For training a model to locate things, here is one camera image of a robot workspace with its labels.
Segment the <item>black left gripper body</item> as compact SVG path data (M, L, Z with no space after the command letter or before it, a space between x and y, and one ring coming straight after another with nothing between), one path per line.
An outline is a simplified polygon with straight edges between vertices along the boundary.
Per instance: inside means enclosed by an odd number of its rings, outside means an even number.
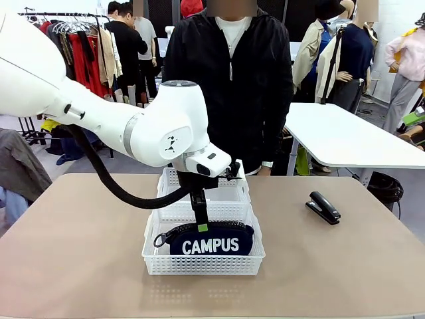
M177 171L180 189L178 194L186 196L190 192L202 189L215 189L218 187L218 177L208 177L191 172Z

